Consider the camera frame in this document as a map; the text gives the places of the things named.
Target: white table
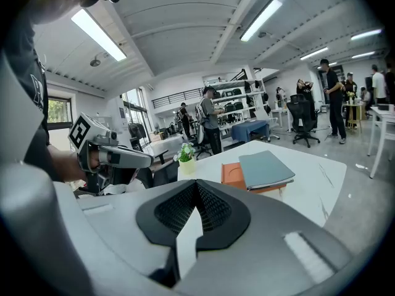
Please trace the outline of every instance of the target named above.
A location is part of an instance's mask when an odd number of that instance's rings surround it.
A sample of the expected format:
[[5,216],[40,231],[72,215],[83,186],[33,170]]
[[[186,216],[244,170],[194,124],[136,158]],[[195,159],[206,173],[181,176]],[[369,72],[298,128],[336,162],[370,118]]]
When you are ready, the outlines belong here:
[[372,107],[371,111],[373,112],[373,121],[372,121],[372,132],[370,133],[370,143],[369,143],[369,150],[368,155],[372,152],[372,145],[373,139],[375,136],[376,124],[381,127],[380,131],[380,141],[378,143],[378,150],[375,159],[375,163],[373,164],[372,172],[370,172],[370,177],[373,179],[375,176],[378,163],[380,162],[381,153],[383,152],[384,140],[395,140],[395,134],[388,133],[388,123],[394,124],[395,123],[395,113],[389,113],[388,111],[380,111],[378,107]]
[[289,112],[288,109],[276,109],[276,110],[271,110],[270,113],[278,113],[278,118],[280,119],[280,127],[283,127],[283,119],[281,117],[281,113],[286,113],[286,118],[288,121],[288,132],[291,132],[291,113]]
[[268,191],[257,196],[269,196],[288,204],[319,226],[328,219],[338,199],[347,166],[343,163],[279,147],[251,141],[218,155],[199,160],[191,175],[178,169],[178,180],[205,179],[221,183],[221,164],[239,162],[240,155],[270,150],[294,173],[294,182],[285,189]]

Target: gray t-shirt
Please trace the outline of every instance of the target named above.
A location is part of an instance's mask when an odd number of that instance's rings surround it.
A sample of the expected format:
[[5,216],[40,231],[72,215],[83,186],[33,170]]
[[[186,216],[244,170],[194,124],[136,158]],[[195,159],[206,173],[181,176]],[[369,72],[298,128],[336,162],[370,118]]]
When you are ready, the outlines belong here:
[[216,114],[214,114],[214,104],[212,101],[206,97],[202,101],[202,109],[204,114],[207,116],[209,121],[203,123],[203,127],[207,128],[208,130],[214,130],[218,128],[218,118]]
[[44,114],[43,122],[37,129],[27,150],[25,162],[43,169],[53,181],[61,181],[47,148],[49,145],[47,84],[34,49],[34,35],[29,16],[20,14],[8,32],[4,41],[4,50],[22,88]]

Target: gray-blue notebook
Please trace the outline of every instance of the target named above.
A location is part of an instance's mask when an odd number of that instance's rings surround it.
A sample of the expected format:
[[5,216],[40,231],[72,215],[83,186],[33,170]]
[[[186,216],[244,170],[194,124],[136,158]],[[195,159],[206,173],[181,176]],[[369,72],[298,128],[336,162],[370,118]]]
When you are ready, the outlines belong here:
[[286,184],[295,176],[295,173],[268,150],[242,155],[239,161],[249,190]]

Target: fluorescent light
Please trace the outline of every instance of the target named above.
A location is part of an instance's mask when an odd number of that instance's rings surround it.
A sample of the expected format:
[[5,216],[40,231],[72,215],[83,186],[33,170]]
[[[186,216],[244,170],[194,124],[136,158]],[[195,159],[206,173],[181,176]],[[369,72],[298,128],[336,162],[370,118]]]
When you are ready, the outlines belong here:
[[319,49],[319,50],[317,50],[317,51],[315,51],[315,52],[312,52],[312,53],[309,54],[309,55],[306,55],[306,56],[304,56],[304,57],[301,57],[301,60],[305,60],[305,59],[307,59],[307,58],[310,58],[310,57],[312,57],[312,56],[314,56],[314,55],[317,55],[317,54],[319,54],[319,53],[321,53],[321,52],[325,52],[325,51],[327,51],[327,50],[328,50],[328,48],[327,48],[327,47],[324,47],[324,48]]
[[370,56],[370,55],[373,55],[374,53],[375,53],[375,52],[366,52],[366,53],[364,53],[364,54],[359,54],[359,55],[352,56],[351,58],[352,58],[352,59],[355,59],[355,58]]
[[240,39],[243,42],[249,41],[252,35],[283,5],[279,0],[272,0],[266,8],[258,15],[258,17],[249,26],[247,31],[241,35]]
[[91,18],[84,9],[79,10],[73,17],[72,21],[77,24],[86,34],[94,39],[103,47],[112,57],[120,61],[126,58],[126,55],[113,42],[112,39],[103,31],[103,29]]
[[373,30],[373,31],[361,33],[361,34],[358,34],[358,35],[354,35],[354,36],[351,37],[351,41],[353,41],[355,39],[368,37],[368,36],[371,36],[371,35],[377,35],[377,34],[380,34],[380,33],[381,33],[381,28],[379,28],[378,30]]

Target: potted plant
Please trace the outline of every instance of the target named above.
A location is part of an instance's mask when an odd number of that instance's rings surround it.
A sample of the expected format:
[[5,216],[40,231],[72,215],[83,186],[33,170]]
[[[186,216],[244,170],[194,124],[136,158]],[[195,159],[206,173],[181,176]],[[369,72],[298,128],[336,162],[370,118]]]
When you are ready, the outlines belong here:
[[348,92],[347,92],[347,95],[348,95],[348,98],[349,98],[349,103],[350,103],[350,104],[354,104],[354,96],[355,96],[355,93],[354,93],[354,92],[348,91]]
[[190,175],[195,171],[194,153],[195,149],[192,147],[192,143],[183,143],[181,150],[173,158],[174,161],[179,161],[181,171],[185,175]]

